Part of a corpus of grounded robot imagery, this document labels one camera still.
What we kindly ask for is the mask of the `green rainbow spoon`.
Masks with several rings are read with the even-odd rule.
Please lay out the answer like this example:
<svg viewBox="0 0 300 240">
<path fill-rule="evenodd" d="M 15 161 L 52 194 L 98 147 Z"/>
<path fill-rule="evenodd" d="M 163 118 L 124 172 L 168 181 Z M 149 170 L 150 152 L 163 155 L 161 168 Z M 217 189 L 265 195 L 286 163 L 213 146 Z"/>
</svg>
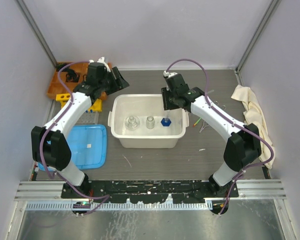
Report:
<svg viewBox="0 0 300 240">
<path fill-rule="evenodd" d="M 199 119 L 192 125 L 192 127 L 195 127 L 200 121 L 201 121 L 201 118 L 199 118 Z"/>
</svg>

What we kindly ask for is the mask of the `clear plastic tube rack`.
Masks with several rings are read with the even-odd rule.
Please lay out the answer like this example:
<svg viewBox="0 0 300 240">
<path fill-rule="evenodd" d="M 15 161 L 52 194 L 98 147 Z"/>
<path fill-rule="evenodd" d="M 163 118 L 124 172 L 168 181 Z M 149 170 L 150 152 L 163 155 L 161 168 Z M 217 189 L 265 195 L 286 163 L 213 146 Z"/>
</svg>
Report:
<svg viewBox="0 0 300 240">
<path fill-rule="evenodd" d="M 96 125 L 98 123 L 98 112 L 85 112 L 76 122 L 77 125 Z"/>
</svg>

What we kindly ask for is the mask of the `yellow test tube rack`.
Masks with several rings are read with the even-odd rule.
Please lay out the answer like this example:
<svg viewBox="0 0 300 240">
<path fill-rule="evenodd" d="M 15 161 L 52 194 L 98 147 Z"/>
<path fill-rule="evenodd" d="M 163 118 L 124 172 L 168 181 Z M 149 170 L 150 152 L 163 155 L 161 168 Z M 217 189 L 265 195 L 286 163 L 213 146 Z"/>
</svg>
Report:
<svg viewBox="0 0 300 240">
<path fill-rule="evenodd" d="M 60 103 L 61 108 L 63 108 L 66 105 L 66 103 L 69 99 L 70 99 L 69 93 L 60 93 L 60 94 L 57 94 L 55 97 L 55 100 Z M 94 104 L 90 108 L 88 108 L 85 112 L 86 113 L 90 112 L 90 109 L 92 109 L 93 112 L 102 112 L 102 105 L 103 105 L 103 101 L 98 98 L 94 102 Z"/>
</svg>

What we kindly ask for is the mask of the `blue hexagonal cap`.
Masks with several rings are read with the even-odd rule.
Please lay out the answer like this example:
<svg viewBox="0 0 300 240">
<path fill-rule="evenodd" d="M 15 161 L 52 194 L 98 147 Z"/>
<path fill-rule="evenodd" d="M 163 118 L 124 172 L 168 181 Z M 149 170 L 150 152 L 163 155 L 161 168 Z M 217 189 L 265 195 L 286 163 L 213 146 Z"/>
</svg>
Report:
<svg viewBox="0 0 300 240">
<path fill-rule="evenodd" d="M 163 127 L 169 127 L 172 123 L 171 119 L 170 119 L 170 111 L 167 110 L 164 114 L 164 117 L 161 119 L 160 121 L 161 125 Z"/>
</svg>

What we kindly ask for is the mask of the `aluminium rail frame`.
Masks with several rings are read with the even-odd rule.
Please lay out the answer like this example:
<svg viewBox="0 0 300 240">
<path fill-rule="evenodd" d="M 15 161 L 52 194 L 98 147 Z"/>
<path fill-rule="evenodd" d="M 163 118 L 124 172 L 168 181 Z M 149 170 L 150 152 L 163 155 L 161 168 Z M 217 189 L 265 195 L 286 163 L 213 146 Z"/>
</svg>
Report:
<svg viewBox="0 0 300 240">
<path fill-rule="evenodd" d="M 229 200 L 285 200 L 280 180 L 245 179 L 224 193 L 212 194 L 205 180 L 94 180 L 89 197 L 62 181 L 22 181 L 15 201 L 27 210 L 211 210 L 226 209 Z"/>
</svg>

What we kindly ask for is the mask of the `blue plastic tray lid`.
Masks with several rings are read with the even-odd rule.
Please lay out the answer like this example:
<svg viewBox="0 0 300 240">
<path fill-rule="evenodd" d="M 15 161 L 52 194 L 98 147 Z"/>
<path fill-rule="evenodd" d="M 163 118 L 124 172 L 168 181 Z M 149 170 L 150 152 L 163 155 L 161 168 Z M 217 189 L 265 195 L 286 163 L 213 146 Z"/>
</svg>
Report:
<svg viewBox="0 0 300 240">
<path fill-rule="evenodd" d="M 69 134 L 48 133 L 43 142 L 43 156 L 48 170 L 64 170 L 69 163 L 79 170 L 97 169 L 107 155 L 107 130 L 104 125 L 76 125 Z"/>
</svg>

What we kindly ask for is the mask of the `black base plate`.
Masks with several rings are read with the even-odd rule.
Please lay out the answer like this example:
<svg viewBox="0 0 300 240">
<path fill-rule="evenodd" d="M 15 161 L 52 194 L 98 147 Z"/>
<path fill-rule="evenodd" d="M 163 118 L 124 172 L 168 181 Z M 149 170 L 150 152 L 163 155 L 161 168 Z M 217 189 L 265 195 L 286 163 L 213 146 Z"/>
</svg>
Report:
<svg viewBox="0 0 300 240">
<path fill-rule="evenodd" d="M 204 180 L 92 180 L 86 194 L 89 197 L 109 196 L 113 204 L 164 203 L 168 197 L 173 204 L 204 203 L 206 198 L 225 198 L 230 184 L 218 191 L 212 191 Z"/>
</svg>

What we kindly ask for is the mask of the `rolled tie orange pattern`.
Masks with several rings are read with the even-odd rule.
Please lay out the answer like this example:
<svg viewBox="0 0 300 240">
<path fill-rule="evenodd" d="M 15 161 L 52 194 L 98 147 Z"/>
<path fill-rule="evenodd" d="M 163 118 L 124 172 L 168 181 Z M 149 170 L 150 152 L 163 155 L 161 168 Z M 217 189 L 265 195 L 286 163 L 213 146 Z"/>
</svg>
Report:
<svg viewBox="0 0 300 240">
<path fill-rule="evenodd" d="M 70 68 L 66 68 L 64 70 L 64 72 L 66 72 L 66 75 L 65 75 L 66 83 L 78 83 L 79 82 L 80 75 L 76 71 L 74 71 L 73 69 L 70 69 Z"/>
</svg>

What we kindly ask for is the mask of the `wooden compartment tray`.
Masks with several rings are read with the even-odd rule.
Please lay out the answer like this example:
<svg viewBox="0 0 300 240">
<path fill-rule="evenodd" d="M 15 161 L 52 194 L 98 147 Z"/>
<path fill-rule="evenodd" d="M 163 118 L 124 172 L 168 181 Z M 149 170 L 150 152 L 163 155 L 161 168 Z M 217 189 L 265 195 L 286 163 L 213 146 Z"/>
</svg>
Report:
<svg viewBox="0 0 300 240">
<path fill-rule="evenodd" d="M 55 68 L 54 75 L 50 81 L 49 87 L 47 89 L 46 95 L 52 99 L 56 99 L 57 94 L 65 94 L 67 93 L 65 87 L 60 83 L 58 79 L 58 72 L 63 67 L 68 65 L 70 62 L 58 62 Z M 72 69 L 76 71 L 79 74 L 79 80 L 78 82 L 66 82 L 66 72 L 62 71 L 60 73 L 61 81 L 67 86 L 67 88 L 70 91 L 73 91 L 73 89 L 80 83 L 86 80 L 87 71 L 88 71 L 88 63 L 87 62 L 81 62 L 76 63 L 68 67 L 69 69 Z"/>
</svg>

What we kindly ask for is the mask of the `small clear glass bottle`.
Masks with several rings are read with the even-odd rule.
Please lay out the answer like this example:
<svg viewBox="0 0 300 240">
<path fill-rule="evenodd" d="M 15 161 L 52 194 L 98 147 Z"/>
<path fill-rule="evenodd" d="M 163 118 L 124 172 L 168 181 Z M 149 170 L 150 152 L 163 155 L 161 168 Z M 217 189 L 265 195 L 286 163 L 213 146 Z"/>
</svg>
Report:
<svg viewBox="0 0 300 240">
<path fill-rule="evenodd" d="M 146 127 L 151 130 L 155 127 L 155 119 L 153 116 L 148 116 L 146 118 Z"/>
</svg>

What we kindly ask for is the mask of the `white plastic bin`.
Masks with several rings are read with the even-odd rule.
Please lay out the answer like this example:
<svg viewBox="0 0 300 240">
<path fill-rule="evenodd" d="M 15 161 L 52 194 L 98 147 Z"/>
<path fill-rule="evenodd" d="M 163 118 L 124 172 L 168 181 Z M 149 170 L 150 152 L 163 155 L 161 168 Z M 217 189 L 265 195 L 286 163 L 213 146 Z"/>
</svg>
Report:
<svg viewBox="0 0 300 240">
<path fill-rule="evenodd" d="M 180 108 L 165 111 L 161 94 L 122 94 L 107 125 L 124 148 L 172 149 L 185 135 L 189 116 Z"/>
</svg>

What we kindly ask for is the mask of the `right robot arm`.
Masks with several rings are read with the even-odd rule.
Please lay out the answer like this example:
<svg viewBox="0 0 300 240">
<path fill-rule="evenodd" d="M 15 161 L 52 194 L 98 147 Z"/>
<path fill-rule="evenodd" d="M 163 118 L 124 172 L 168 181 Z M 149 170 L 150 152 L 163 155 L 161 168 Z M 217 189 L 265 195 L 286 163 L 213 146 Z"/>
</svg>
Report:
<svg viewBox="0 0 300 240">
<path fill-rule="evenodd" d="M 244 167 L 261 155 L 259 129 L 254 124 L 236 121 L 218 107 L 198 87 L 189 88 L 181 74 L 164 71 L 166 87 L 161 89 L 164 110 L 184 109 L 212 127 L 226 142 L 223 164 L 208 179 L 208 188 L 221 197 L 229 183 Z"/>
</svg>

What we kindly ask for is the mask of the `metal crucible tongs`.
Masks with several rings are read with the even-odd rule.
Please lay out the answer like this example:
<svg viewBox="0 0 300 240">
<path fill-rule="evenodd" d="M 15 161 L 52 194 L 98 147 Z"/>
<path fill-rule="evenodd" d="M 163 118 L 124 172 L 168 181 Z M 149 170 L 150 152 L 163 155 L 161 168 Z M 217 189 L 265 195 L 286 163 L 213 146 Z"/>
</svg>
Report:
<svg viewBox="0 0 300 240">
<path fill-rule="evenodd" d="M 200 130 L 199 130 L 199 133 L 201 133 L 208 126 L 209 126 L 209 124 L 206 121 L 204 121 L 203 124 L 202 124 L 202 126 L 201 126 L 201 128 L 200 128 Z"/>
</svg>

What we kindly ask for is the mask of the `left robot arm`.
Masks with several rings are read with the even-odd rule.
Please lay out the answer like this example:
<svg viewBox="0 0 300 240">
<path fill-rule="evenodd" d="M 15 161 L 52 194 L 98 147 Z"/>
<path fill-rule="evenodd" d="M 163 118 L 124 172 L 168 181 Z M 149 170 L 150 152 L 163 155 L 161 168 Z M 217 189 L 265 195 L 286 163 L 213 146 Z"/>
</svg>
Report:
<svg viewBox="0 0 300 240">
<path fill-rule="evenodd" d="M 117 67 L 110 67 L 104 57 L 87 61 L 85 80 L 73 90 L 66 87 L 70 99 L 44 126 L 31 130 L 32 158 L 43 165 L 48 177 L 64 180 L 78 198 L 90 198 L 89 177 L 71 160 L 67 137 L 79 120 L 102 93 L 111 95 L 129 87 Z"/>
</svg>

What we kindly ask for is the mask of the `cream cloth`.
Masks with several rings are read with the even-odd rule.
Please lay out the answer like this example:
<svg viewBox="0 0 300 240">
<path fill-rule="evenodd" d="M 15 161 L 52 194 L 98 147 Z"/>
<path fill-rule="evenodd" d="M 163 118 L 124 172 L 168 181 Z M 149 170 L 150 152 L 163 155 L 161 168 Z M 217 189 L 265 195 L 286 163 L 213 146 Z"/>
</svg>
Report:
<svg viewBox="0 0 300 240">
<path fill-rule="evenodd" d="M 260 137 L 271 146 L 273 150 L 273 158 L 270 162 L 265 164 L 265 166 L 271 170 L 273 168 L 273 163 L 276 158 L 276 151 L 273 142 L 269 137 L 265 116 L 255 93 L 251 90 L 250 87 L 237 85 L 231 98 L 242 103 L 245 109 L 245 111 L 243 112 L 243 116 L 245 119 L 244 122 L 247 125 L 256 125 L 259 129 Z"/>
</svg>

